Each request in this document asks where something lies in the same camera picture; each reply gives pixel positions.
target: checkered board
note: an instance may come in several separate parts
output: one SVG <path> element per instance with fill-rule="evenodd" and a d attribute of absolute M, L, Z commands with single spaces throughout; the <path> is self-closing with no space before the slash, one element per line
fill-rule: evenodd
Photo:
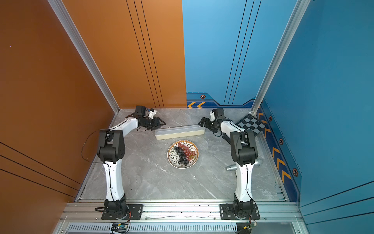
<path fill-rule="evenodd" d="M 251 129 L 255 135 L 260 133 L 265 128 L 265 124 L 261 123 L 260 120 L 253 117 L 251 114 L 248 114 L 243 119 L 239 120 L 236 125 L 244 128 L 245 130 Z"/>

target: black cable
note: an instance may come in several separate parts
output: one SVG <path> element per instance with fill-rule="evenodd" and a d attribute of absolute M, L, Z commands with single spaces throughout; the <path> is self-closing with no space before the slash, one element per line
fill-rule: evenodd
<path fill-rule="evenodd" d="M 90 161 L 90 160 L 87 160 L 87 159 L 85 159 L 85 158 L 83 157 L 83 149 L 84 149 L 85 144 L 87 143 L 88 139 L 90 138 L 90 136 L 91 136 L 92 134 L 94 134 L 95 132 L 100 131 L 100 130 L 105 130 L 105 131 L 107 131 L 107 130 L 109 130 L 109 129 L 98 129 L 98 130 L 94 131 L 93 133 L 89 134 L 89 136 L 87 137 L 86 141 L 83 143 L 82 151 L 80 152 L 80 155 L 82 156 L 82 159 L 86 160 L 87 162 L 90 162 L 90 163 L 105 164 L 105 165 L 108 166 L 108 174 L 109 174 L 109 190 L 110 190 L 110 195 L 112 196 L 113 201 L 115 201 L 114 198 L 113 198 L 112 190 L 110 189 L 110 188 L 112 187 L 112 186 L 111 186 L 111 185 L 112 185 L 112 182 L 111 182 L 111 179 L 110 179 L 110 169 L 109 169 L 109 165 L 106 164 L 105 162 L 94 162 L 93 160 Z"/>
<path fill-rule="evenodd" d="M 140 129 L 140 126 L 138 126 L 138 127 L 137 127 L 137 131 L 138 131 L 138 132 L 145 132 L 145 131 L 148 130 L 148 129 L 145 129 L 144 131 L 139 131 L 139 129 Z"/>
<path fill-rule="evenodd" d="M 220 130 L 220 132 L 221 132 L 221 134 L 219 136 L 217 136 L 216 134 L 214 134 L 214 132 L 213 132 L 213 135 L 215 135 L 216 137 L 220 137 L 220 136 L 222 136 L 222 131 Z"/>
<path fill-rule="evenodd" d="M 255 200 L 251 197 L 251 195 L 248 193 L 248 166 L 247 166 L 247 164 L 244 164 L 245 165 L 245 167 L 247 168 L 247 186 L 246 186 L 246 191 L 247 191 L 247 194 L 248 194 L 248 196 L 253 200 L 253 202 L 255 203 L 255 205 L 257 205 L 256 204 L 256 202 L 255 202 Z"/>
<path fill-rule="evenodd" d="M 104 212 L 104 210 L 99 210 L 99 209 L 105 209 L 105 207 L 96 207 L 96 208 L 95 208 L 95 211 L 98 211 L 98 212 Z"/>

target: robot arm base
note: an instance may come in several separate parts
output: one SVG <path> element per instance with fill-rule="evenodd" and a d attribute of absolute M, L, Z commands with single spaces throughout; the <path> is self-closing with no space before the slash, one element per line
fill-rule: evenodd
<path fill-rule="evenodd" d="M 234 215 L 237 219 L 251 218 L 254 220 L 260 219 L 260 213 L 254 200 L 239 201 L 234 195 L 233 201 Z"/>
<path fill-rule="evenodd" d="M 96 211 L 100 211 L 97 209 L 102 209 L 102 220 L 121 220 L 121 219 L 128 219 L 129 216 L 129 207 L 126 204 L 126 197 L 125 195 L 117 201 L 109 201 L 106 199 L 104 201 L 104 207 L 96 208 Z"/>

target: blue wall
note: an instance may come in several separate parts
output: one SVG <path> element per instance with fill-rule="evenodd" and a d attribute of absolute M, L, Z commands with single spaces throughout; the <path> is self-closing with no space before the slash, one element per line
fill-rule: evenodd
<path fill-rule="evenodd" d="M 373 11 L 374 1 L 312 0 L 265 96 L 302 173 L 311 234 L 373 217 Z"/>
<path fill-rule="evenodd" d="M 183 0 L 187 93 L 208 93 L 220 105 L 253 99 L 295 3 Z"/>

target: bunch of grapes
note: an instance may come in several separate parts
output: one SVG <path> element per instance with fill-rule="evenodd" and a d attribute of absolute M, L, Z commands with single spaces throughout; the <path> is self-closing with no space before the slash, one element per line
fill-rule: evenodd
<path fill-rule="evenodd" d="M 190 150 L 190 148 L 183 143 L 178 143 L 178 146 L 174 146 L 173 148 L 177 155 L 179 156 L 178 163 L 184 164 L 185 166 L 188 165 L 194 158 L 195 153 Z"/>

